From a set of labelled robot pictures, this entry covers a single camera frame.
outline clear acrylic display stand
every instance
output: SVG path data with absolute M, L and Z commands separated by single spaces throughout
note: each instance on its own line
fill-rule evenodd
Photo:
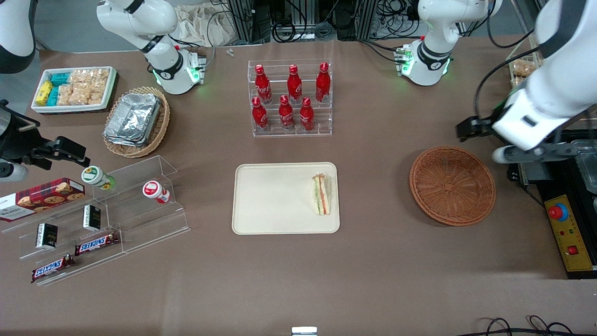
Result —
M 328 71 L 332 79 L 330 87 L 330 101 L 327 103 L 320 103 L 315 99 L 315 80 L 319 74 L 319 64 L 321 62 L 328 62 L 330 70 Z M 270 124 L 270 129 L 266 132 L 257 131 L 255 121 L 251 111 L 251 99 L 257 96 L 257 87 L 255 86 L 255 65 L 263 65 L 265 74 L 270 80 L 272 86 L 272 103 L 263 105 L 267 111 L 267 119 Z M 282 128 L 280 114 L 278 108 L 280 107 L 280 96 L 288 94 L 287 80 L 288 67 L 290 64 L 298 66 L 298 75 L 302 80 L 303 97 L 311 99 L 311 106 L 315 112 L 314 129 L 310 132 L 303 132 L 300 127 L 300 105 L 293 105 L 294 129 L 286 131 Z M 249 61 L 248 65 L 248 86 L 249 86 L 249 116 L 251 118 L 251 126 L 253 128 L 253 136 L 257 137 L 272 137 L 272 136 L 322 136 L 332 134 L 332 101 L 333 101 L 333 87 L 334 78 L 332 72 L 332 61 L 330 58 L 309 59 L 309 60 L 261 60 Z
M 36 261 L 35 268 L 59 260 L 67 253 L 73 255 L 75 265 L 47 275 L 35 283 L 49 285 L 55 281 L 64 280 L 190 230 L 187 226 L 184 209 L 176 202 L 173 184 L 167 177 L 175 172 L 176 169 L 160 155 L 137 162 L 108 173 L 116 181 L 112 190 L 105 191 L 86 185 L 88 194 L 91 190 L 92 198 L 82 200 L 49 215 L 40 213 L 27 217 L 27 222 L 5 231 L 18 233 L 20 258 L 34 259 Z M 170 191 L 171 201 L 169 203 L 159 204 L 156 200 L 149 199 L 142 194 L 141 188 L 149 180 L 158 181 Z M 83 228 L 84 206 L 88 204 L 101 210 L 100 231 L 92 232 Z M 58 239 L 54 249 L 43 250 L 35 247 L 37 227 L 40 223 L 58 226 Z M 92 241 L 113 231 L 118 233 L 120 243 L 74 256 L 75 245 Z M 30 279 L 30 275 L 28 274 L 24 278 Z

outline small bottle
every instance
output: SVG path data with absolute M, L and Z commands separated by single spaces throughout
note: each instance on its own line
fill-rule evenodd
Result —
M 295 64 L 291 64 L 288 70 L 290 72 L 287 81 L 290 104 L 298 105 L 303 98 L 303 83 L 299 77 L 299 68 Z
M 330 65 L 327 62 L 322 62 L 319 65 L 319 75 L 317 75 L 317 80 L 315 81 L 315 86 L 317 88 L 315 91 L 315 99 L 321 103 L 330 101 L 330 87 L 332 80 L 328 73 L 329 70 Z
M 315 113 L 311 107 L 311 100 L 308 97 L 303 98 L 303 107 L 300 109 L 300 125 L 303 132 L 311 132 L 313 130 L 313 117 Z
M 259 97 L 253 97 L 251 101 L 253 105 L 253 120 L 255 120 L 255 126 L 257 127 L 258 132 L 267 132 L 269 131 L 269 122 L 267 120 L 267 111 L 265 107 L 261 105 L 261 101 Z
M 263 65 L 255 65 L 255 86 L 257 87 L 257 94 L 263 104 L 270 104 L 272 102 L 272 86 L 270 85 L 269 78 L 263 70 Z
M 294 130 L 293 107 L 288 104 L 288 96 L 285 94 L 280 97 L 278 113 L 280 113 L 282 128 L 286 131 Z
M 143 195 L 156 200 L 159 204 L 168 203 L 170 201 L 170 192 L 158 181 L 147 181 L 143 186 Z
M 114 187 L 114 178 L 99 168 L 98 166 L 89 166 L 83 169 L 81 173 L 81 179 L 85 183 L 89 183 L 94 187 L 98 187 L 102 190 L 109 190 Z

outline table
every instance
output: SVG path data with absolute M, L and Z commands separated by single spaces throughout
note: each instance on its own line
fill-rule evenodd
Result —
M 218 49 L 204 85 L 167 95 L 172 119 L 155 154 L 179 170 L 175 191 L 188 233 L 46 288 L 29 284 L 33 264 L 19 261 L 15 237 L 1 235 L 0 334 L 288 335 L 292 326 L 315 325 L 320 335 L 446 336 L 484 331 L 485 317 L 528 327 L 528 314 L 596 333 L 597 282 L 564 280 L 544 209 L 490 159 L 499 143 L 477 138 L 459 144 L 455 136 L 454 126 L 472 115 L 478 82 L 508 51 L 485 38 L 463 38 L 446 76 L 418 87 L 362 44 L 328 42 L 326 48 L 331 45 L 332 136 L 251 135 L 247 62 L 308 58 L 320 43 L 235 47 L 234 58 Z M 139 52 L 42 51 L 41 58 L 42 69 L 114 66 L 121 75 L 117 96 L 156 86 Z M 505 69 L 486 83 L 484 113 L 509 85 Z M 105 171 L 134 162 L 105 148 L 106 114 L 28 113 L 41 121 L 45 137 L 83 144 Z M 411 163 L 438 145 L 462 146 L 492 171 L 497 201 L 482 223 L 447 227 L 413 200 Z M 240 164 L 310 161 L 338 168 L 338 232 L 232 232 Z M 71 163 L 54 163 L 49 172 L 31 168 L 28 180 L 2 184 L 1 193 L 79 174 Z

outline coca-cola bottle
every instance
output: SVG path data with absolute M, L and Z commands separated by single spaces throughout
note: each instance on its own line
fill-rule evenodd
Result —
M 330 78 L 328 70 L 330 70 L 330 65 L 326 62 L 322 62 L 319 65 L 319 75 L 317 75 L 317 80 L 315 81 L 315 99 L 322 103 L 327 103 L 330 101 L 330 87 L 332 84 L 332 79 Z
M 255 120 L 255 126 L 258 132 L 267 132 L 269 131 L 269 122 L 267 120 L 267 112 L 265 108 L 261 105 L 261 101 L 259 97 L 253 97 L 251 101 L 253 105 L 253 120 Z
M 298 105 L 303 98 L 303 83 L 299 77 L 299 68 L 295 64 L 288 67 L 290 76 L 288 76 L 288 95 L 290 96 L 290 104 Z
M 282 128 L 286 131 L 292 131 L 294 129 L 293 107 L 288 104 L 288 96 L 285 94 L 280 97 L 278 112 L 280 113 Z
M 261 102 L 267 105 L 272 102 L 272 86 L 269 83 L 269 78 L 265 74 L 265 70 L 263 70 L 263 65 L 255 65 L 255 73 L 257 74 L 257 78 L 255 78 L 257 94 L 259 95 Z
M 303 132 L 313 130 L 313 117 L 315 113 L 311 107 L 311 100 L 308 97 L 303 98 L 303 107 L 300 108 L 300 125 Z

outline yellow control panel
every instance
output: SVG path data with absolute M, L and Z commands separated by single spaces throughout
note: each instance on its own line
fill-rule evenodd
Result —
M 570 209 L 568 197 L 562 195 L 545 202 L 545 209 L 566 270 L 572 272 L 593 270 L 589 253 Z

